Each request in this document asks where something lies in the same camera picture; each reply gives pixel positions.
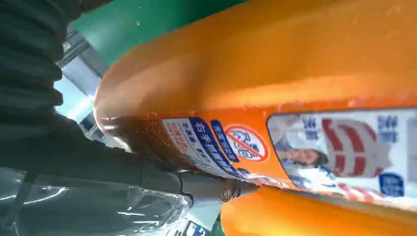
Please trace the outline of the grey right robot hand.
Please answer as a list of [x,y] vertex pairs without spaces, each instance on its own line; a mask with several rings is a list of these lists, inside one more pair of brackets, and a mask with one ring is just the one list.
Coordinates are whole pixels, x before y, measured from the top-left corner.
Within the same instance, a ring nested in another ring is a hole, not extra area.
[[144,236],[191,209],[257,190],[238,179],[173,172],[87,139],[63,116],[0,115],[3,236]]

